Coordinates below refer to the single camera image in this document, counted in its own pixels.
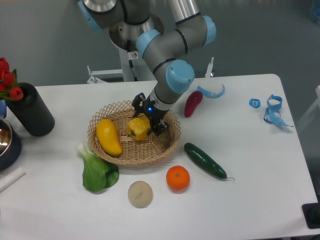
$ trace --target gray floor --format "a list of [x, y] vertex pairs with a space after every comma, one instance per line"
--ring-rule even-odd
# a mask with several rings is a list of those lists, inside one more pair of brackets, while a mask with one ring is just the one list
[[[164, 0], [151, 1], [166, 31], [175, 28]], [[183, 57], [203, 72], [214, 56], [217, 77], [278, 75], [295, 122], [320, 85], [320, 25], [311, 0], [198, 0], [217, 27], [214, 43]], [[0, 57], [35, 86], [84, 84], [91, 70], [119, 69], [108, 31], [92, 32], [76, 0], [0, 1]], [[312, 179], [320, 176], [320, 117], [299, 135]]]

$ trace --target wicker basket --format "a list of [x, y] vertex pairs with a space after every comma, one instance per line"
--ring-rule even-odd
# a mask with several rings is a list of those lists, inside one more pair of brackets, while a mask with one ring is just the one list
[[[96, 155], [116, 165], [136, 166], [156, 163], [173, 152], [181, 134], [176, 115], [170, 110], [163, 118], [169, 124], [169, 130], [160, 136], [152, 133], [144, 140], [137, 141], [128, 137], [127, 131], [127, 125], [133, 119], [134, 113], [132, 101], [123, 101], [105, 106], [92, 117], [87, 134], [89, 144]], [[110, 119], [115, 123], [122, 147], [120, 156], [111, 156], [102, 149], [96, 132], [97, 124], [101, 119]]]

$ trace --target flower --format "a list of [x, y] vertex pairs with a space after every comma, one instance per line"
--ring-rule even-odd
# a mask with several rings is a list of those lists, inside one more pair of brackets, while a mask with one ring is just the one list
[[10, 67], [9, 67], [9, 63], [6, 61], [6, 59], [4, 57], [0, 58], [0, 73], [2, 73], [2, 71], [9, 71]]
[[7, 70], [2, 71], [0, 79], [2, 80], [2, 83], [7, 87], [9, 87], [11, 84], [15, 82], [14, 75]]
[[0, 58], [0, 100], [18, 101], [24, 97], [17, 81], [17, 70], [10, 72], [9, 63]]
[[10, 98], [14, 100], [20, 100], [24, 97], [24, 93], [18, 86], [13, 87], [9, 92]]

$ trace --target red tulip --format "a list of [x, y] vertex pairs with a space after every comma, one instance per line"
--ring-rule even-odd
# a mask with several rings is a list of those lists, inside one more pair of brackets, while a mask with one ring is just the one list
[[9, 63], [6, 61], [6, 59], [4, 57], [0, 58], [0, 73], [2, 71], [9, 71], [10, 67], [9, 67]]
[[0, 83], [0, 91], [7, 91], [7, 87]]
[[4, 85], [9, 87], [11, 84], [15, 82], [15, 77], [10, 71], [4, 70], [1, 74], [1, 80]]
[[24, 97], [22, 89], [18, 86], [13, 87], [9, 92], [10, 98], [13, 100], [20, 100]]

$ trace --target small red vegetable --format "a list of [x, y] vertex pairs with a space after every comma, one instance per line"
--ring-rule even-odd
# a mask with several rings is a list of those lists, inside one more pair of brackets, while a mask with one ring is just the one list
[[199, 103], [201, 103], [203, 98], [204, 98], [204, 95], [200, 91], [194, 91], [193, 93], [190, 94], [190, 96], [186, 100], [185, 107], [184, 107], [184, 116], [186, 118], [191, 117], [196, 107], [199, 105]]
[[18, 86], [13, 87], [9, 92], [10, 98], [14, 100], [20, 100], [24, 97], [22, 89]]
[[0, 83], [0, 91], [7, 91], [7, 87]]
[[15, 77], [10, 71], [4, 70], [1, 74], [1, 80], [4, 85], [9, 87], [11, 84], [15, 82]]
[[10, 69], [9, 63], [6, 61], [6, 59], [4, 57], [1, 57], [0, 58], [0, 73], [2, 73], [2, 71], [9, 71], [9, 69]]

